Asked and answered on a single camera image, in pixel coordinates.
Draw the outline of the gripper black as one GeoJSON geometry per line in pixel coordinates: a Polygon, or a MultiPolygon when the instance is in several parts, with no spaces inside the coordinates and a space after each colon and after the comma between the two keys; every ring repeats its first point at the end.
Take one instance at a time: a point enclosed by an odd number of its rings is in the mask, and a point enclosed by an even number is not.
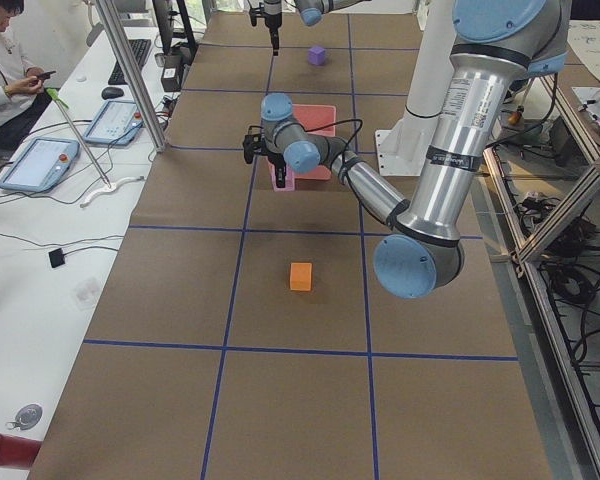
{"type": "Polygon", "coordinates": [[[269,153],[268,161],[274,166],[275,187],[286,187],[286,162],[282,154],[269,153]]]}
{"type": "Polygon", "coordinates": [[[282,25],[282,1],[264,0],[263,13],[265,25],[269,28],[272,55],[278,56],[280,51],[279,28],[282,25]]]}

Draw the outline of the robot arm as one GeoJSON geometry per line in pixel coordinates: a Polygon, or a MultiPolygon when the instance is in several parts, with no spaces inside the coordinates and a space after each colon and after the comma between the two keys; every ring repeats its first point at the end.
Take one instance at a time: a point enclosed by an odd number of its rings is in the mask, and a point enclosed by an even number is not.
{"type": "MultiPolygon", "coordinates": [[[[306,26],[314,26],[323,16],[333,11],[357,5],[359,0],[298,0],[293,1],[295,9],[299,12],[301,20],[306,26]]],[[[279,29],[282,26],[282,2],[280,0],[260,1],[257,7],[249,10],[251,25],[255,27],[262,18],[269,31],[272,54],[277,56],[280,49],[279,29]]]]}
{"type": "Polygon", "coordinates": [[[453,75],[424,157],[412,199],[406,199],[339,137],[308,133],[291,99],[273,93],[261,103],[257,150],[297,173],[323,165],[390,230],[377,245],[373,266],[385,290],[420,298],[461,272],[464,252],[456,227],[506,91],[523,78],[555,74],[564,66],[568,1],[457,1],[453,75]]]}

